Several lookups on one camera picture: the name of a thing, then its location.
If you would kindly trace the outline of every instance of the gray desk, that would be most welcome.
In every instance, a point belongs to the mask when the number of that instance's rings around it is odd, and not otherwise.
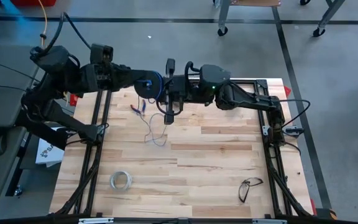
[[[0,64],[34,76],[36,66],[29,58],[31,47],[0,45]],[[32,83],[28,77],[0,67],[0,85],[27,88]],[[13,126],[19,110],[23,91],[0,87],[0,127]],[[25,128],[12,128],[7,134],[7,149],[0,156],[0,195],[13,162],[19,151]]]
[[[37,66],[30,60],[31,47],[0,45],[0,64],[35,76]],[[32,84],[29,77],[0,66],[0,85],[26,89]],[[0,127],[14,125],[21,109],[24,92],[0,87]]]

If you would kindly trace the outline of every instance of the wooden table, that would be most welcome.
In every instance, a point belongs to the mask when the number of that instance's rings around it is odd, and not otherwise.
[[[281,79],[267,81],[270,95],[286,98]],[[247,91],[254,90],[250,85],[243,87]],[[96,94],[92,93],[79,100],[74,117],[90,123],[95,98]],[[166,139],[166,145],[158,147],[152,142],[144,143],[148,127],[130,110],[131,104],[137,105],[133,88],[113,93],[93,214],[103,212],[105,217],[152,218],[263,218],[266,213],[273,215],[256,110],[221,111],[214,104],[208,107],[185,104],[184,111],[167,126],[163,139],[157,140],[162,143]],[[157,112],[155,105],[147,103],[145,120]],[[283,112],[289,120],[286,103],[283,103]],[[160,136],[163,128],[163,117],[155,116],[152,121],[155,135]],[[296,144],[292,138],[287,141]],[[311,213],[299,152],[291,146],[281,149],[288,186]],[[85,146],[80,143],[67,147],[51,212],[61,208],[78,186],[84,153]],[[110,176],[117,170],[128,171],[133,178],[126,192],[117,192],[109,184]],[[243,204],[237,196],[238,188],[249,177],[261,178],[264,183],[251,187]],[[282,193],[277,189],[284,211]],[[82,208],[86,205],[87,195],[85,190]]]

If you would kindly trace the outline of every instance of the concrete floor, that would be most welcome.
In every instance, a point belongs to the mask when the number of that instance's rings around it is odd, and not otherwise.
[[[287,0],[278,11],[281,19],[318,20],[326,8],[323,0],[312,1],[306,7]],[[37,8],[18,10],[8,5],[5,10],[0,13],[42,15]],[[57,17],[62,11],[72,17],[116,18],[206,19],[219,14],[210,0],[67,0],[58,1],[48,9],[48,15]],[[228,18],[273,19],[273,15],[268,7],[231,7]],[[358,20],[358,0],[347,0],[334,20]],[[114,61],[132,68],[163,73],[170,57],[177,60],[178,73],[192,60],[197,67],[204,63],[219,65],[234,77],[282,78],[291,87],[273,24],[227,24],[229,32],[224,37],[216,35],[217,24],[83,22],[76,26],[88,42],[113,46]],[[56,22],[48,24],[49,37],[56,27]],[[312,103],[307,115],[333,209],[341,220],[358,221],[358,26],[330,25],[318,39],[311,38],[315,28],[283,25],[302,98]],[[0,21],[0,44],[38,45],[43,29],[43,22]],[[64,45],[82,64],[89,61],[89,50],[68,24],[63,26],[57,44]],[[290,108],[292,115],[297,114],[295,105]],[[304,139],[299,138],[298,144],[310,195],[320,207]],[[22,181],[40,175],[29,173]],[[48,175],[48,182],[30,181],[33,184],[26,187],[19,204],[1,198],[0,218],[46,214],[56,178]],[[34,198],[38,201],[35,205],[31,204]],[[13,206],[27,211],[5,212]]]

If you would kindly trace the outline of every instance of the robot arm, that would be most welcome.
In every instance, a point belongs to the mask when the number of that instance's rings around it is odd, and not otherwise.
[[[46,75],[41,83],[30,90],[23,98],[24,108],[28,114],[40,121],[56,121],[68,128],[78,131],[80,138],[95,142],[98,138],[96,126],[82,124],[65,115],[54,99],[63,98],[69,91],[82,97],[84,93],[100,90],[119,91],[121,88],[134,86],[137,94],[145,99],[155,99],[158,109],[165,115],[165,124],[172,124],[174,116],[181,113],[184,103],[202,103],[210,105],[215,99],[216,106],[222,110],[237,107],[263,110],[269,120],[270,143],[282,145],[284,142],[282,126],[285,122],[282,107],[276,96],[256,95],[244,91],[230,81],[230,73],[215,65],[203,65],[194,68],[188,62],[184,75],[173,75],[175,61],[168,59],[163,77],[155,71],[133,70],[125,65],[112,63],[112,47],[93,44],[89,64],[80,67],[79,61],[64,47],[52,47],[47,54],[37,56],[32,52],[31,59]],[[196,74],[189,74],[191,69]],[[199,75],[194,82],[190,75]],[[179,102],[180,110],[173,111],[173,103]]]

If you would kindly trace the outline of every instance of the white paper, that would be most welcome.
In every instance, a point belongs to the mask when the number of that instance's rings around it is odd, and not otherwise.
[[[49,144],[43,139],[40,139],[35,163],[47,164],[47,167],[53,166],[54,164],[59,163],[63,160],[64,153],[65,151]]]

